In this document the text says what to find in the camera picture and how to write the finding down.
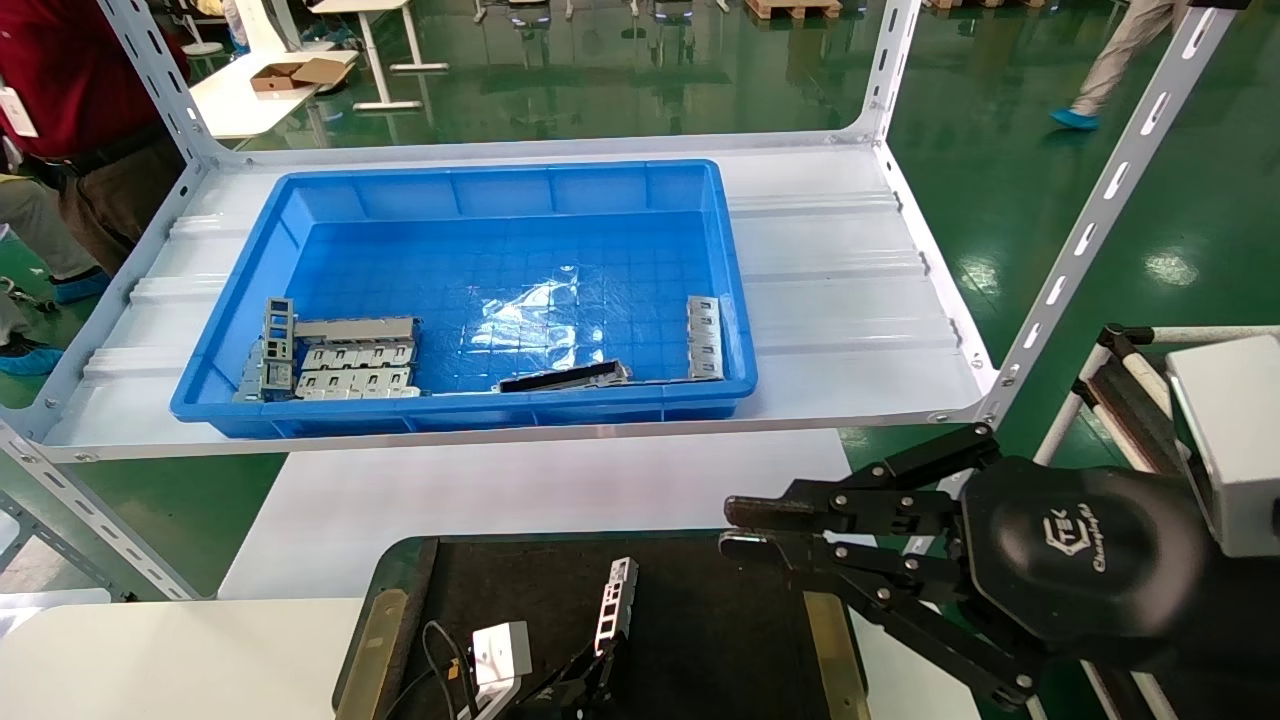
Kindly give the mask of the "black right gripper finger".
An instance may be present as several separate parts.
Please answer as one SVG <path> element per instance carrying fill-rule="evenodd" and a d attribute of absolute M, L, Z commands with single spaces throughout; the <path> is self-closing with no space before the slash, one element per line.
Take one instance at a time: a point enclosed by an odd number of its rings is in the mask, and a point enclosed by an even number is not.
<path fill-rule="evenodd" d="M 992 429 L 975 423 L 934 437 L 840 480 L 795 479 L 777 498 L 730 496 L 731 527 L 819 536 L 938 536 L 961 514 L 942 480 L 1000 460 Z"/>
<path fill-rule="evenodd" d="M 823 536 L 727 530 L 719 552 L 776 568 L 794 591 L 832 594 L 975 694 L 1015 708 L 1036 696 L 1042 657 L 1019 657 L 951 623 L 940 603 L 972 600 L 959 566 Z"/>

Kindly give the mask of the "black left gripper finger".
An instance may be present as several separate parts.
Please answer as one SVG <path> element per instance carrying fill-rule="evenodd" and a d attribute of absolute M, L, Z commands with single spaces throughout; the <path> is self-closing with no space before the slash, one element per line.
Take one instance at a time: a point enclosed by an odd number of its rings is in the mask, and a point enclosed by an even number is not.
<path fill-rule="evenodd" d="M 576 653 L 559 671 L 561 703 L 613 703 L 628 660 L 628 633 L 621 632 Z"/>

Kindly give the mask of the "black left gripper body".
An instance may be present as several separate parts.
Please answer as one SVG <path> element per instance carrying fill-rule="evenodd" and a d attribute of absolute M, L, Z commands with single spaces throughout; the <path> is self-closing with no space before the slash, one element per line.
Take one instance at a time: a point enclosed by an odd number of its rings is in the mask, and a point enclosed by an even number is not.
<path fill-rule="evenodd" d="M 595 719 L 603 687 L 584 679 L 554 680 L 531 696 L 508 705 L 499 719 Z"/>

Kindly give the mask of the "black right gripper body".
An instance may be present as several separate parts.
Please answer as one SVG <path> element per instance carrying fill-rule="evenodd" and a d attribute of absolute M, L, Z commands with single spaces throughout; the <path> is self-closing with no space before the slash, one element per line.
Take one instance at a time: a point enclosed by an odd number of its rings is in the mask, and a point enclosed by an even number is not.
<path fill-rule="evenodd" d="M 1166 639 L 1213 557 L 1190 489 L 1132 469 L 1004 457 L 960 505 L 972 583 L 1055 648 Z"/>

